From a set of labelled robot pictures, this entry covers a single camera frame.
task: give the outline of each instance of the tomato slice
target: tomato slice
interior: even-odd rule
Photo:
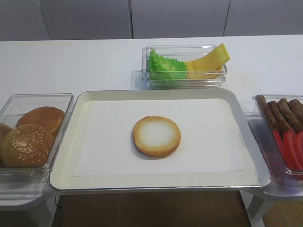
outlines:
[[[296,150],[297,157],[299,159],[299,163],[303,166],[303,131],[295,135],[294,147]]]
[[[273,136],[276,140],[276,144],[278,145],[278,148],[280,150],[280,153],[282,155],[282,158],[284,159],[285,164],[289,169],[295,169],[295,163],[293,161],[293,158],[289,153],[286,151],[284,147],[284,143],[281,139],[281,136],[279,134],[278,129],[273,130]]]
[[[295,132],[293,130],[288,130],[283,134],[283,142],[285,148],[285,156],[291,160],[291,166],[288,168],[292,170],[302,170],[302,166],[300,165],[299,155],[297,155],[297,151],[294,145]]]

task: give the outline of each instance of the metal tray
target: metal tray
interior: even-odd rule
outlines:
[[[163,159],[136,151],[134,124],[166,116],[181,130]],[[59,191],[244,188],[270,174],[235,95],[226,89],[92,91],[78,97],[49,184]]]

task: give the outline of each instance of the cut side of bun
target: cut side of bun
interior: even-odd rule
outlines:
[[[0,158],[7,167],[43,166],[54,137],[39,125],[26,124],[11,130],[0,146]]]
[[[53,136],[57,135],[64,117],[64,112],[60,109],[50,106],[36,108],[17,122],[16,127],[25,124],[36,124],[49,131]]]
[[[181,132],[169,118],[148,116],[134,126],[133,139],[141,153],[150,157],[166,157],[179,146]]]

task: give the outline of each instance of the sesame seed bun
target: sesame seed bun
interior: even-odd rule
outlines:
[[[0,145],[0,158],[5,166],[43,166],[54,137],[39,125],[26,124],[11,130]]]
[[[138,150],[151,157],[165,157],[179,146],[181,133],[178,126],[166,117],[144,117],[133,129]]]

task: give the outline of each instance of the lettuce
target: lettuce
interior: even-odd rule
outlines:
[[[185,62],[159,56],[154,49],[150,52],[148,67],[150,79],[187,79]]]

